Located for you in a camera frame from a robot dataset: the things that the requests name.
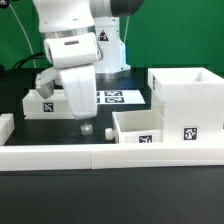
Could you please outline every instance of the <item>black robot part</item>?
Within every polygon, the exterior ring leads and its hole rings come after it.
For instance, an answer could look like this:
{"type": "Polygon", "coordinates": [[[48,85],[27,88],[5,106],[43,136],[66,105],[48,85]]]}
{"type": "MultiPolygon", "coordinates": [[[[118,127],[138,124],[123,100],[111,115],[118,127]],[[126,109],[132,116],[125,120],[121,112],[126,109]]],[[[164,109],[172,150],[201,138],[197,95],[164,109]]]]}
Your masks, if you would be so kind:
{"type": "Polygon", "coordinates": [[[111,0],[111,11],[114,17],[133,15],[144,0],[111,0]]]}

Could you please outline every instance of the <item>white base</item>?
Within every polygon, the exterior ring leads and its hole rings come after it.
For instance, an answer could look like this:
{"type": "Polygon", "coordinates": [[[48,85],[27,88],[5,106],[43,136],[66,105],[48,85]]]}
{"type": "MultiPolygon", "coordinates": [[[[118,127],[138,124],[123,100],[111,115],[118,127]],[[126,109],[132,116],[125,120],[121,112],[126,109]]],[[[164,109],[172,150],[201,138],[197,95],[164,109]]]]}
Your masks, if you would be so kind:
{"type": "Polygon", "coordinates": [[[0,147],[0,171],[224,165],[224,144],[0,147]]]}

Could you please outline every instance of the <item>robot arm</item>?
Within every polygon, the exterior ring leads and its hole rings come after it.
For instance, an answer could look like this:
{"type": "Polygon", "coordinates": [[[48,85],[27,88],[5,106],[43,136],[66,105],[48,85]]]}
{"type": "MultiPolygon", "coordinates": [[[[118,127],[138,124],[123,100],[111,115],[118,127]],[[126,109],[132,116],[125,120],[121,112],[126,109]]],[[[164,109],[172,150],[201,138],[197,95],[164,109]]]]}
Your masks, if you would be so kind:
{"type": "MultiPolygon", "coordinates": [[[[39,30],[45,36],[46,56],[60,75],[75,119],[97,114],[93,63],[100,59],[101,54],[93,17],[130,15],[143,1],[33,0],[39,15],[39,30]]],[[[42,78],[39,75],[36,81],[39,87],[43,84],[42,78]]],[[[39,93],[46,98],[52,91],[46,94],[40,88],[39,93]]]]}

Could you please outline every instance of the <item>green backdrop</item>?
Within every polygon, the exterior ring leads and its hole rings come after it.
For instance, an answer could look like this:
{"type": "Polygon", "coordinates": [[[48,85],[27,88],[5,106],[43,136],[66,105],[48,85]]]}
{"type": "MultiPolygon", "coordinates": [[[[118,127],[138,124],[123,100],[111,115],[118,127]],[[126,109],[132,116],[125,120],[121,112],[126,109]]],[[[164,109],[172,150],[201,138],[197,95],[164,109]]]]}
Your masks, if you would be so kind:
{"type": "MultiPolygon", "coordinates": [[[[34,48],[43,51],[38,18],[31,0],[11,3],[34,48]]],[[[121,38],[126,18],[121,19],[121,38]]],[[[0,10],[0,64],[10,69],[30,55],[29,48],[10,9],[0,10]]],[[[130,18],[128,61],[137,67],[203,66],[224,72],[223,0],[145,0],[130,18]]],[[[46,67],[47,63],[38,63],[46,67]]]]}

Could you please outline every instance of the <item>label sticker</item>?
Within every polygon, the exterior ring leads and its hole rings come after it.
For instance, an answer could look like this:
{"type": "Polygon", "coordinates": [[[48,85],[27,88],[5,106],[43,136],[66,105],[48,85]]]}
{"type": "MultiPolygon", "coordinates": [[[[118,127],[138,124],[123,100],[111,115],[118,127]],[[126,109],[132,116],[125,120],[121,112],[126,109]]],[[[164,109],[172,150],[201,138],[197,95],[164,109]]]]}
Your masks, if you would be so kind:
{"type": "Polygon", "coordinates": [[[104,30],[102,30],[102,32],[100,33],[100,36],[98,37],[98,40],[99,41],[109,41],[109,39],[108,39],[104,30]]]}
{"type": "Polygon", "coordinates": [[[183,140],[184,141],[197,141],[198,140],[198,127],[184,127],[183,140]]]}
{"type": "Polygon", "coordinates": [[[123,97],[106,97],[105,103],[124,103],[123,97]]]}
{"type": "Polygon", "coordinates": [[[152,143],[153,142],[153,135],[142,135],[138,136],[139,143],[152,143]]]}
{"type": "Polygon", "coordinates": [[[53,103],[44,103],[44,112],[45,113],[52,113],[54,112],[54,104],[53,103]]]}
{"type": "Polygon", "coordinates": [[[123,96],[122,91],[105,91],[105,96],[123,96]]]}
{"type": "Polygon", "coordinates": [[[139,90],[104,90],[97,92],[98,104],[145,104],[139,90]]]}

